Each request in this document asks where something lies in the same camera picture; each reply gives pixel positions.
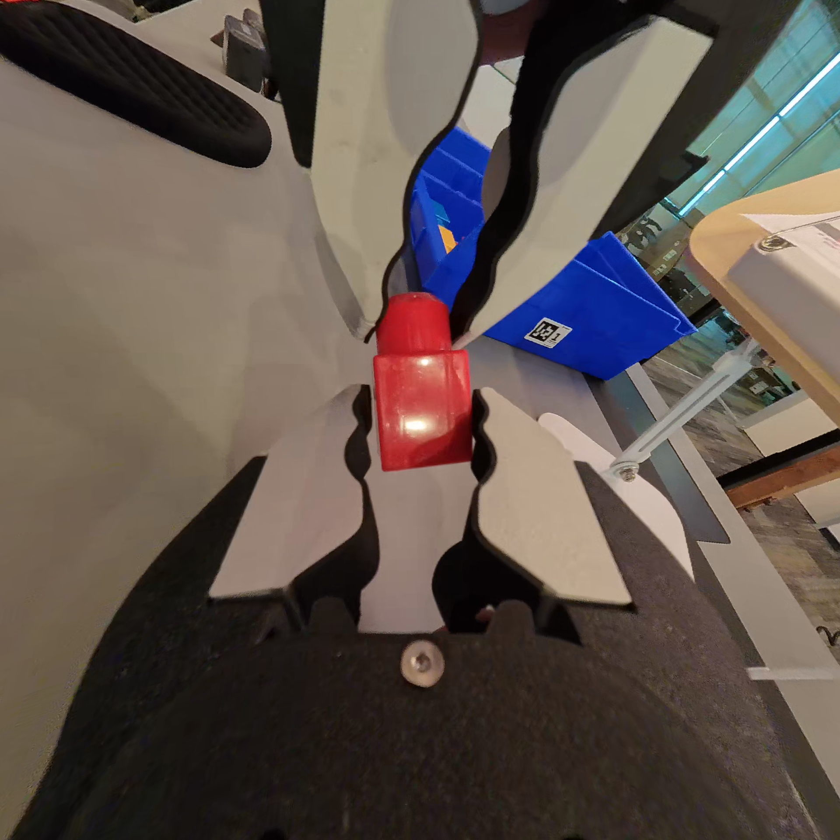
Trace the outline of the instruction board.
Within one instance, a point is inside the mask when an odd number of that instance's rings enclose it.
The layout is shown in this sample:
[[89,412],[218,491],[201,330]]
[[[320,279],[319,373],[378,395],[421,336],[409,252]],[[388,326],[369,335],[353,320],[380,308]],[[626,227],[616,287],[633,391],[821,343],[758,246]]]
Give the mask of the instruction board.
[[748,196],[705,216],[687,261],[702,284],[835,423],[839,422],[838,269],[805,249],[767,251],[755,216],[838,216],[839,171]]

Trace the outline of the blue plastic bin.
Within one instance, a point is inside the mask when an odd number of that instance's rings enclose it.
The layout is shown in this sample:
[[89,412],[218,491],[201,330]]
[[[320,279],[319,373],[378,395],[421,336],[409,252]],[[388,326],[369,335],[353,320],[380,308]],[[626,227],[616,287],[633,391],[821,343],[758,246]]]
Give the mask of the blue plastic bin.
[[[480,195],[489,158],[489,148],[454,128],[414,183],[409,224],[419,285],[447,308],[475,261],[485,223]],[[438,225],[458,242],[449,254]],[[606,233],[486,336],[610,380],[696,331],[620,240]]]

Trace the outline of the black ribbed wrist rest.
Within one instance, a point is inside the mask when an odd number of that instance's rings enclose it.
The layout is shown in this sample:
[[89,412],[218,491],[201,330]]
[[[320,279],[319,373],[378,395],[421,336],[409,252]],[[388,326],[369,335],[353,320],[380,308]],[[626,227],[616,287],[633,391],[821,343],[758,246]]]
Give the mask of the black ribbed wrist rest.
[[2,56],[150,133],[238,168],[265,163],[270,127],[246,100],[103,19],[54,2],[2,2]]

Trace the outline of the black charger blocks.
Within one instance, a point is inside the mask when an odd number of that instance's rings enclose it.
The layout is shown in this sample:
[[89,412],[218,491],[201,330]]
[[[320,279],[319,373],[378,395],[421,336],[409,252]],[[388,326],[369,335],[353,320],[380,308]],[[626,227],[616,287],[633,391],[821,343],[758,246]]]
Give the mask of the black charger blocks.
[[270,78],[270,58],[266,31],[256,10],[245,8],[241,17],[227,14],[224,27],[211,37],[222,50],[225,75],[239,84],[274,101],[277,85]]

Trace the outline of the grey desk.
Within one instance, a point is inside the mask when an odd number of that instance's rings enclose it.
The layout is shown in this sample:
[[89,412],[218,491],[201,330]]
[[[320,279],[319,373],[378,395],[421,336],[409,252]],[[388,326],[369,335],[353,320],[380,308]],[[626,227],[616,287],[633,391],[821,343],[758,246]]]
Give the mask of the grey desk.
[[[143,32],[197,8],[129,25],[54,3],[176,60]],[[486,222],[523,57],[482,65],[482,24],[454,128],[490,149]],[[574,459],[635,613],[505,601],[454,624],[471,460],[386,472],[377,431],[376,330],[424,292],[410,206],[356,339],[281,101],[180,62],[264,117],[264,164],[210,160],[2,56],[2,595],[40,585],[45,608],[6,640],[32,666],[81,661],[14,836],[830,837],[716,604],[590,465]],[[213,601],[270,447],[350,385],[372,392],[380,544],[360,620],[329,596],[309,619],[284,594]]]

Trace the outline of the wooden side table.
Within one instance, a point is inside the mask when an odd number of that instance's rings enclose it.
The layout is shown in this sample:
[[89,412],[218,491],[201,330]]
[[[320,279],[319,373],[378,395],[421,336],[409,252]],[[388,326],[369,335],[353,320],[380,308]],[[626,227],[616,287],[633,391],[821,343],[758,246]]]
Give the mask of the wooden side table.
[[821,447],[812,442],[768,456],[718,478],[736,509],[781,501],[839,478],[838,439]]

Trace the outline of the red toy building block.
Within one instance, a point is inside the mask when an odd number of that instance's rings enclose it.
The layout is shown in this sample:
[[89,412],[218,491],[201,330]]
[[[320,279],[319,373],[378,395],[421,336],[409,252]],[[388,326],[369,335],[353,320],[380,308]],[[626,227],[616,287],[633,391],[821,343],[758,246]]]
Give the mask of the red toy building block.
[[473,454],[469,356],[454,350],[448,309],[406,292],[375,333],[374,396],[386,472],[467,463]]

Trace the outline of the white document stand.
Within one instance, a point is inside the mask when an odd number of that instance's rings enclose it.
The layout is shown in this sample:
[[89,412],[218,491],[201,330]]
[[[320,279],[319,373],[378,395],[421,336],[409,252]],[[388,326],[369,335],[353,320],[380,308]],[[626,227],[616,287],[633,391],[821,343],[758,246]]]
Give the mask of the white document stand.
[[675,557],[679,565],[695,579],[684,526],[673,505],[650,482],[639,478],[641,465],[655,449],[714,402],[756,366],[761,366],[760,345],[752,338],[720,357],[711,371],[678,402],[669,408],[648,430],[619,455],[610,455],[565,418],[544,413],[539,425],[557,438],[572,456],[591,466],[607,485],[631,509],[636,517]]

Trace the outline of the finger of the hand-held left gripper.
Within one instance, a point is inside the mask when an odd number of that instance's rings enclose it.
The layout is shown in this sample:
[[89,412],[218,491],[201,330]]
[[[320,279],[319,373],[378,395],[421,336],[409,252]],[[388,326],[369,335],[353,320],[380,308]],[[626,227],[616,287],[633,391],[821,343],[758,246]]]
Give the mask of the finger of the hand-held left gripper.
[[325,3],[309,174],[324,276],[357,340],[382,318],[415,179],[479,57],[477,2]]
[[457,350],[583,248],[716,35],[689,2],[549,2],[514,91],[503,189],[450,312]]

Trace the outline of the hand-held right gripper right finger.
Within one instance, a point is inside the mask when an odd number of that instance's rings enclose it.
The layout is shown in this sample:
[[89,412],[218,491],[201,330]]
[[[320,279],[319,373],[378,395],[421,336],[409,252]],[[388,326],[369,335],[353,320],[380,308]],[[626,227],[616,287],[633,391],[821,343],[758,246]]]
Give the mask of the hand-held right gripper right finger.
[[635,613],[634,599],[567,447],[490,387],[472,393],[476,479],[454,560],[454,624],[505,601]]

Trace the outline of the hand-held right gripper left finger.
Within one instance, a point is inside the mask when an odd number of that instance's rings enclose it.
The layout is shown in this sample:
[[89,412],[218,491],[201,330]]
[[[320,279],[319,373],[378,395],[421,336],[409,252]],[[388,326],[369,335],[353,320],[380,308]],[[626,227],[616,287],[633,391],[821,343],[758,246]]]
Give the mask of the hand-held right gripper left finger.
[[350,385],[286,429],[265,463],[215,579],[216,602],[284,594],[303,618],[323,597],[355,621],[380,564],[366,476],[369,385]]

